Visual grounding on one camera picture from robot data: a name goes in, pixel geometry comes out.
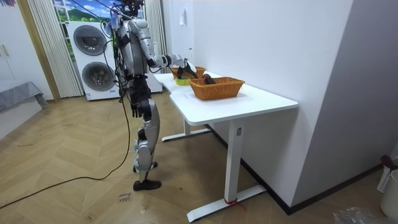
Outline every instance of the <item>wooden floor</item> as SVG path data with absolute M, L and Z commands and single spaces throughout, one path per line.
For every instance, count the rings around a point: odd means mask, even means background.
M 160 137 L 182 132 L 182 118 L 167 93 L 154 95 L 160 111 Z M 132 139 L 142 126 L 129 116 Z M 117 100 L 64 99 L 51 104 L 0 140 L 0 204 L 74 177 L 102 177 L 120 164 L 127 149 L 127 127 Z M 103 181 L 76 180 L 0 210 L 0 223 L 188 223 L 188 211 L 223 198 L 226 149 L 212 134 L 162 143 L 149 174 L 163 186 L 133 192 L 135 156 Z M 267 194 L 227 208 L 197 223 L 333 223 L 332 212 L 369 208 L 381 216 L 381 176 L 369 177 L 287 216 Z M 256 185 L 241 168 L 239 190 Z

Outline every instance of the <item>white table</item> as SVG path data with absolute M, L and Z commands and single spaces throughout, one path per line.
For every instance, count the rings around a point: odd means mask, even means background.
M 205 72 L 213 78 L 220 77 L 211 72 Z M 190 85 L 178 86 L 173 75 L 158 74 L 156 79 L 170 92 L 170 99 L 184 118 L 184 133 L 164 137 L 163 141 L 184 138 L 194 134 L 208 132 L 208 129 L 190 131 L 190 126 L 198 126 L 220 121 L 229 121 L 228 155 L 226 167 L 224 199 L 227 202 L 238 202 L 265 192 L 265 188 L 257 185 L 237 193 L 239 166 L 241 160 L 242 140 L 244 134 L 244 118 L 274 111 L 298 107 L 297 102 L 260 90 L 244 84 L 237 97 L 222 100 L 203 101 L 198 99 Z M 188 221 L 192 222 L 205 215 L 228 207 L 224 199 L 202 206 L 188 212 Z

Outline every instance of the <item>washing machine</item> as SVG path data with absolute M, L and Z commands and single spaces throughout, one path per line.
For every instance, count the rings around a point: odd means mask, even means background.
M 106 44 L 101 23 L 69 21 L 66 27 L 87 100 L 118 98 L 112 42 Z

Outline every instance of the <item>door frame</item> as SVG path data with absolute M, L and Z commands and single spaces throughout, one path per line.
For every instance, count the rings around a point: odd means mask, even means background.
M 17 0 L 17 4 L 19 6 L 19 10 L 21 11 L 22 17 L 24 18 L 24 22 L 29 32 L 30 38 L 32 39 L 32 43 L 35 48 L 37 57 L 39 58 L 39 62 L 43 68 L 45 79 L 49 84 L 51 93 L 54 98 L 54 102 L 58 102 L 61 99 L 61 96 L 58 91 L 57 84 L 55 83 L 54 75 L 51 71 L 49 61 L 47 60 L 43 43 L 40 39 L 39 32 L 37 31 L 32 13 L 30 12 L 29 5 L 25 0 Z

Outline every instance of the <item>yellow cup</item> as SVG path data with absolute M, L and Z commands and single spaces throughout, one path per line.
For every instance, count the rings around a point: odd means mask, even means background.
M 188 77 L 181 77 L 181 79 L 175 78 L 175 84 L 177 84 L 177 85 L 189 85 L 190 81 L 191 81 L 191 78 L 188 78 Z

